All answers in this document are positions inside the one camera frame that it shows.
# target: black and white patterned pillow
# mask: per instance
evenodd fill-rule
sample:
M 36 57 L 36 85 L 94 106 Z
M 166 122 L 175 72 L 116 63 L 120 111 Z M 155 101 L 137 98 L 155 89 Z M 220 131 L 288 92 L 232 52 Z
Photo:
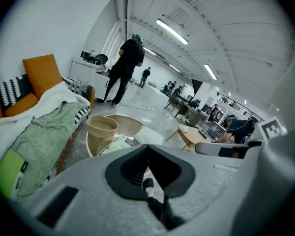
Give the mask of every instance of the black and white patterned pillow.
M 89 110 L 90 110 L 89 106 L 87 106 L 84 109 L 79 110 L 77 112 L 77 114 L 75 115 L 74 125 L 76 125 L 80 121 L 84 120 L 89 115 L 89 112 L 90 112 Z
M 0 106 L 4 113 L 30 92 L 34 92 L 27 74 L 0 84 Z
M 85 99 L 90 100 L 93 89 L 92 86 L 86 84 L 86 87 L 83 87 L 82 85 L 85 85 L 84 82 L 77 81 L 68 77 L 62 77 L 62 80 L 66 83 L 66 85 L 72 92 L 80 94 Z

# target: white blanket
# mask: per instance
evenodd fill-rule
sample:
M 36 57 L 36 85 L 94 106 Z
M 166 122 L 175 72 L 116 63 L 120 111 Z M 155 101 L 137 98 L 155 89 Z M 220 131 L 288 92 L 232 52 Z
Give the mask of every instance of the white blanket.
M 38 103 L 23 113 L 0 118 L 0 162 L 6 151 L 12 146 L 17 137 L 26 129 L 33 118 L 38 119 L 50 114 L 58 108 L 62 102 L 74 103 L 89 101 L 78 94 L 71 92 L 65 82 L 61 82 L 44 92 Z

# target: green towel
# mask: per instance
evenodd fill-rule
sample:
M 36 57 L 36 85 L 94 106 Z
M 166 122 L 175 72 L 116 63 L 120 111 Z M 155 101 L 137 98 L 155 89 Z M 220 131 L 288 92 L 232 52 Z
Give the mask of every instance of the green towel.
M 85 107 L 63 102 L 52 113 L 33 119 L 16 139 L 11 148 L 29 163 L 16 202 L 23 203 L 46 180 L 73 133 L 75 115 Z

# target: cable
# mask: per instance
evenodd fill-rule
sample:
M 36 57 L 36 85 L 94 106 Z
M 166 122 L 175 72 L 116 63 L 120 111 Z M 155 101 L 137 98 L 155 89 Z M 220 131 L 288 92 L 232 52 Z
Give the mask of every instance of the cable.
M 243 125 L 243 126 L 241 126 L 241 127 L 239 127 L 239 128 L 233 128 L 233 129 L 228 129 L 228 130 L 237 130 L 237 129 L 240 129 L 240 128 L 242 128 L 242 127 L 244 127 L 245 125 Z
M 152 110 L 152 109 L 137 108 L 137 107 L 135 107 L 135 106 L 129 106 L 129 105 L 123 105 L 123 106 L 125 106 L 125 107 L 130 107 L 130 108 L 136 108 L 136 109 L 140 109 L 140 110 L 144 110 L 144 111 L 150 111 L 150 110 Z
M 243 126 L 241 126 L 241 127 L 239 127 L 239 128 L 227 129 L 227 131 L 229 131 L 229 130 L 237 130 L 237 129 L 240 129 L 240 128 L 244 127 L 245 125 L 243 125 Z

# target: fluorescent light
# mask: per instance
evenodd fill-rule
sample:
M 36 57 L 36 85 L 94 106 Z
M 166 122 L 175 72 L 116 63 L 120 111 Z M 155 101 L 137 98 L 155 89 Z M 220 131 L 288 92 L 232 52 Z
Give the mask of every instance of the fluorescent light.
M 143 47 L 143 49 L 144 49 L 144 50 L 146 50 L 147 52 L 149 52 L 149 53 L 153 54 L 153 55 L 156 55 L 156 53 L 154 53 L 154 52 L 150 51 L 148 48 L 145 48 L 145 47 Z
M 204 64 L 205 68 L 207 69 L 208 73 L 211 75 L 212 79 L 217 80 L 215 77 L 214 73 L 212 72 L 211 68 L 209 67 L 208 64 Z
M 175 32 L 168 24 L 166 24 L 163 20 L 157 19 L 156 23 L 163 27 L 165 30 L 168 30 L 172 35 L 178 38 L 184 45 L 188 44 L 188 41 L 180 36 L 177 32 Z
M 175 69 L 178 73 L 180 73 L 180 71 L 179 71 L 176 67 L 174 67 L 172 64 L 169 64 L 169 66 L 170 66 L 171 68 Z

